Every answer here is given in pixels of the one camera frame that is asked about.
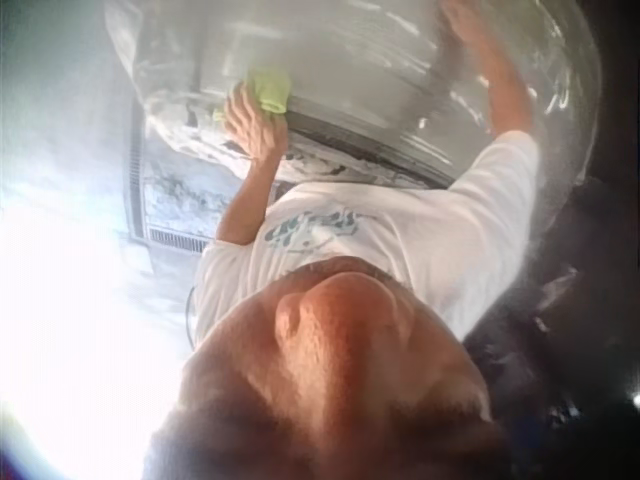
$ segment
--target man's right arm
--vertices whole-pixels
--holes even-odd
[[[472,53],[489,82],[493,133],[519,130],[531,133],[533,113],[525,83],[507,53],[493,36],[471,0],[443,0],[451,27]]]

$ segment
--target man's left arm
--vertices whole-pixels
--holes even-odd
[[[265,218],[269,192],[287,150],[287,123],[282,115],[262,112],[246,85],[236,87],[225,107],[225,127],[251,159],[249,174],[222,217],[216,240],[249,245]]]

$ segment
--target bright light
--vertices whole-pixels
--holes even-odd
[[[0,398],[71,478],[140,478],[177,394],[182,329],[131,302],[127,274],[111,232],[27,210],[0,224]]]

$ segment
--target hand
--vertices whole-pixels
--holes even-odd
[[[225,128],[256,166],[277,166],[289,146],[283,115],[263,112],[245,83],[233,90],[225,105]]]
[[[442,9],[455,34],[468,46],[481,46],[491,34],[478,13],[474,0],[442,0]]]

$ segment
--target man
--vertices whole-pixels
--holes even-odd
[[[538,150],[527,90],[467,3],[451,25],[489,81],[494,143],[448,191],[299,185],[267,208],[287,129],[245,87],[252,165],[205,251],[197,350],[148,478],[497,478],[486,385],[460,344],[513,281]]]

